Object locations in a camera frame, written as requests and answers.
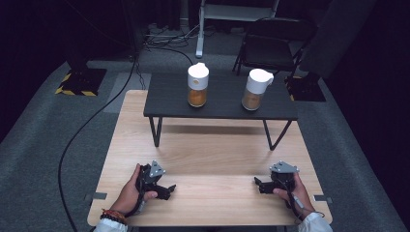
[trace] transparent container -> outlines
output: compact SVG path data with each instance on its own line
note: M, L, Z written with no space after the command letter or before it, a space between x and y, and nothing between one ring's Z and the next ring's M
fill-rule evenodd
M207 100L209 70L204 63L192 65L188 69L188 103L200 107Z
M260 69L251 70L247 87L242 97L242 106L247 110L256 110L262 103L268 85L272 84L274 75Z

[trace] black metal table leg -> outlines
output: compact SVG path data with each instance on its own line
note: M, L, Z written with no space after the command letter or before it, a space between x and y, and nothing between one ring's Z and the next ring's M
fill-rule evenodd
M280 135L279 135L279 137L278 137L278 139L277 139L277 141L275 142L274 145L272 145L271 135L269 134L269 129L268 129L268 125L266 124L266 120L262 120L262 121L263 121L263 127L265 128L266 136L268 137L269 149L271 149L271 151L274 151L275 148L277 148L280 141L282 140L283 136L286 134L287 129L289 128L292 121L291 120L287 121L286 126L284 126L283 131L280 133Z
M150 125L151 125L151 132L153 133L153 138L154 138L154 145L156 147L159 147L160 137L161 137L161 128L162 128L162 117L159 117L158 119L157 131L155 130L154 118L149 117L149 119L150 119Z

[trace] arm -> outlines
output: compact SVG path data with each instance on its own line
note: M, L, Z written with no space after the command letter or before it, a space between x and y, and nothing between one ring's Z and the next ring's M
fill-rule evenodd
M137 164L129 181L124 185L117 200L112 204L108 211L104 211L102 218L96 226L97 232L126 232L128 230L127 221L124 215L132 211L138 199L139 192L135 187L138 178L140 165ZM144 200L147 201L156 198L157 193L148 191L144 194Z
M295 172L294 180L295 180L295 189L293 190L292 194L296 196L303 205L303 209L302 209L299 206L299 204L295 204L296 211L299 213L301 220L302 220L302 223L298 227L299 231L300 232L333 231L329 223L324 218L322 218L319 214L315 213L313 205L311 204L310 199L308 197L308 191L305 188L305 185L302 183L302 180L299 177L299 173ZM280 188L275 188L274 194L278 195L283 200L286 200L289 202L289 196L285 190L280 189Z

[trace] gray carpet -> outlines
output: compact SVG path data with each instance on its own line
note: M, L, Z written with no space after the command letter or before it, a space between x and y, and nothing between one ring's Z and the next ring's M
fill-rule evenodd
M204 62L210 76L233 74L240 39L222 33L207 37L201 60L194 57L196 39L181 49L193 63ZM71 231L58 191L59 160L77 130L122 89L132 63L92 61L88 66L107 69L97 97L55 95L70 69L63 64L44 82L1 143L0 231ZM139 57L146 86L150 73L186 74L189 66L186 57L169 50L144 50ZM248 72L243 69L238 78L246 78ZM278 75L275 81L284 76ZM126 89L140 88L138 79L133 74ZM329 205L332 227L335 231L407 231L331 93L322 80L319 84L326 102L297 101L296 105L319 181L333 200ZM85 126L64 159L62 186L78 231L91 229L86 221L90 202L85 196L96 189L123 95Z

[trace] black chair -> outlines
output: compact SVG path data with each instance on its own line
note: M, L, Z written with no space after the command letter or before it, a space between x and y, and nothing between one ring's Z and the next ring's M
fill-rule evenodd
M314 23L303 19L258 19L249 24L232 71L238 65L237 75L241 66L246 66L277 71L274 74L291 72L292 77L316 30Z

